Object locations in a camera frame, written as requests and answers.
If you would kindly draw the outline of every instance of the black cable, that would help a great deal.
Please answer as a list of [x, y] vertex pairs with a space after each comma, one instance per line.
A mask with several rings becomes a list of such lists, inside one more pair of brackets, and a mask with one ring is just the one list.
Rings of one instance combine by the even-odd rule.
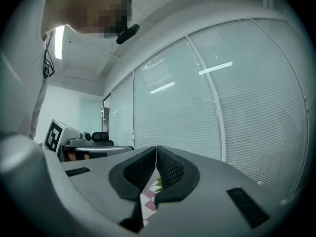
[[45, 53], [44, 53], [44, 61], [43, 61], [43, 76], [44, 76], [44, 78], [51, 77], [55, 73], [54, 63], [53, 63], [53, 60], [52, 60], [52, 58], [49, 54], [49, 51], [48, 51], [52, 35], [53, 35], [53, 32], [50, 33], [49, 39], [46, 38], [46, 41], [45, 41]]

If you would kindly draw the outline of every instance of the checkered pattern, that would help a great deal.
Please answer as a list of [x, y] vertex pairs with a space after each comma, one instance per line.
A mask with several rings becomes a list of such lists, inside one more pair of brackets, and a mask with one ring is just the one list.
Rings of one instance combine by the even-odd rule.
[[154, 182], [150, 188], [143, 192], [140, 195], [140, 203], [142, 205], [142, 213], [143, 213], [143, 222], [144, 226], [148, 224], [150, 218], [156, 213], [156, 206], [155, 206], [155, 196], [157, 193], [156, 190], [160, 189], [160, 186], [157, 186], [158, 182]]

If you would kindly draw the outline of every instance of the black chair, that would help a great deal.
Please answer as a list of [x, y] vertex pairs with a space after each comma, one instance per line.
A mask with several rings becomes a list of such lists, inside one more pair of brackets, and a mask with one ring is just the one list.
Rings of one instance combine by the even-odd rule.
[[92, 140], [97, 147], [112, 147], [114, 142], [109, 140], [109, 132], [95, 132], [92, 134]]

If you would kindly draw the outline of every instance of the ceiling light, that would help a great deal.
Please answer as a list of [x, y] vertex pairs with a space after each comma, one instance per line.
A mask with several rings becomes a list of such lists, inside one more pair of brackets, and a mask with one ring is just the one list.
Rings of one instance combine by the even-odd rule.
[[63, 56], [63, 37], [65, 26], [56, 28], [55, 32], [55, 57], [61, 59]]
[[168, 88], [168, 87], [170, 87], [170, 86], [172, 86], [172, 85], [174, 85], [174, 82], [168, 83], [168, 84], [166, 84], [166, 85], [164, 85], [164, 86], [162, 86], [162, 87], [160, 87], [160, 88], [158, 88], [158, 89], [155, 89], [155, 90], [151, 91], [150, 93], [151, 93], [151, 94], [154, 94], [154, 93], [156, 93], [156, 92], [158, 92], [158, 91], [161, 91], [161, 90], [163, 90], [163, 89], [166, 89], [166, 88]]
[[225, 67], [229, 67], [229, 66], [231, 66], [232, 64], [233, 64], [232, 61], [231, 61], [231, 62], [228, 62], [228, 63], [224, 63], [224, 64], [222, 64], [222, 65], [218, 65], [218, 66], [211, 67], [211, 68], [209, 68], [209, 69], [205, 69], [205, 70], [203, 70], [203, 71], [200, 71], [199, 74], [200, 74], [200, 75], [203, 75], [203, 74], [205, 74], [205, 73], [207, 73], [207, 72], [211, 72], [211, 71], [214, 71], [214, 70], [218, 70], [218, 69], [222, 69], [222, 68], [225, 68]]

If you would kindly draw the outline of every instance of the person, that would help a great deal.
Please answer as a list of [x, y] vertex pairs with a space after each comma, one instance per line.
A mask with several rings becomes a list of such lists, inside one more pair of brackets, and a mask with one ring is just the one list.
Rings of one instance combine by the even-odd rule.
[[0, 39], [1, 132], [34, 139], [47, 83], [54, 73], [47, 47], [59, 26], [113, 35], [129, 0], [23, 0]]

